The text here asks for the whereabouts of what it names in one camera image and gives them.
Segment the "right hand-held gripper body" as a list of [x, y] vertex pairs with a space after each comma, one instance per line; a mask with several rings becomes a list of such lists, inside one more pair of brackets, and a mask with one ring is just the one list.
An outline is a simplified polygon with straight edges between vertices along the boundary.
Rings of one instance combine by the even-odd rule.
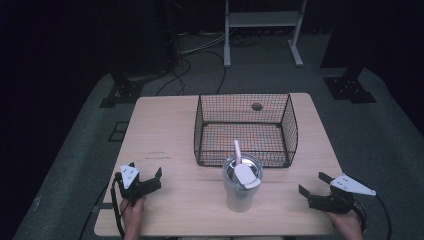
[[310, 208], [335, 214], [345, 214], [354, 209], [354, 194], [377, 195], [375, 190], [346, 174], [333, 178], [331, 184], [328, 185], [330, 186], [330, 193], [327, 196], [310, 193], [310, 197], [307, 199]]

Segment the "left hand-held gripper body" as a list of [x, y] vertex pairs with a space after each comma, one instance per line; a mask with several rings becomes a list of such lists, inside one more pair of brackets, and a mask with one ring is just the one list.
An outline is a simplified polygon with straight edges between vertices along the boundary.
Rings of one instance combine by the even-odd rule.
[[127, 199], [131, 205], [150, 193], [161, 188], [161, 181], [155, 182], [154, 177], [146, 181], [141, 181], [140, 169], [128, 165], [121, 165], [120, 172], [115, 174], [118, 180], [121, 197]]

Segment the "person's right hand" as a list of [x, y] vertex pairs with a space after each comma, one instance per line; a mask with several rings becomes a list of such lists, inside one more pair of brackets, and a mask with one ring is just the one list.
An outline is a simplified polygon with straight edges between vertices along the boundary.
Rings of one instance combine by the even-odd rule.
[[344, 240], [364, 240], [361, 220], [353, 210], [345, 214], [328, 212], [327, 215]]

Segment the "person's left hand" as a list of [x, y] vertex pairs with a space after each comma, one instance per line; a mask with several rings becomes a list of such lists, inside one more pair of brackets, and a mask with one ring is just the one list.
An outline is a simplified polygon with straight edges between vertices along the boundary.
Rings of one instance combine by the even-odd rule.
[[124, 223], [124, 240], [138, 240], [144, 214], [144, 203], [146, 198], [140, 198], [134, 205], [131, 205], [127, 199], [120, 203], [121, 217]]

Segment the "black floor tape rectangle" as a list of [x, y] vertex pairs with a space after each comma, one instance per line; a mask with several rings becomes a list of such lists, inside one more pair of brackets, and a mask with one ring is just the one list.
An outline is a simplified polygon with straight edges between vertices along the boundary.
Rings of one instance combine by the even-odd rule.
[[118, 121], [115, 123], [112, 132], [109, 135], [109, 142], [122, 142], [125, 138], [129, 126], [128, 121]]

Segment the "white tumbler with straw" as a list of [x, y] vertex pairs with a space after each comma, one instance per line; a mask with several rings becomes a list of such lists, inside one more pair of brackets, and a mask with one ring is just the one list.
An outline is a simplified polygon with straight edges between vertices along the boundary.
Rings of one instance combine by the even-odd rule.
[[227, 207], [236, 213], [250, 209], [254, 195], [263, 178], [262, 162], [255, 156], [242, 153], [238, 140], [233, 141], [234, 154], [223, 164], [223, 184]]

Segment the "black stand base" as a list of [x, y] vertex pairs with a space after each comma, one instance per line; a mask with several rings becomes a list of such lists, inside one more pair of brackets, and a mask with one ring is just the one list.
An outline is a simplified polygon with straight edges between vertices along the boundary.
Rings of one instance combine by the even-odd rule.
[[157, 80], [160, 73], [130, 69], [112, 69], [110, 75], [113, 80], [109, 94], [102, 99], [100, 108], [113, 108], [117, 104], [135, 103], [141, 96], [145, 84]]
[[324, 82], [335, 100], [350, 100], [355, 104], [375, 103], [373, 95], [359, 81], [364, 68], [361, 61], [349, 64], [342, 76], [325, 77]]

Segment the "white metal stand frame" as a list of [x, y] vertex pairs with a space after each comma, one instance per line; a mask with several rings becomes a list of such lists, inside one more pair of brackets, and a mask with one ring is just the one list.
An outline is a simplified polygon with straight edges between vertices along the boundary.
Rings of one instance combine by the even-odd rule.
[[297, 67], [304, 65], [297, 48], [297, 42], [303, 23], [308, 0], [301, 0], [297, 11], [282, 12], [231, 12], [230, 0], [225, 1], [223, 65], [231, 66], [230, 30], [236, 28], [293, 27], [294, 34], [288, 40], [294, 63]]

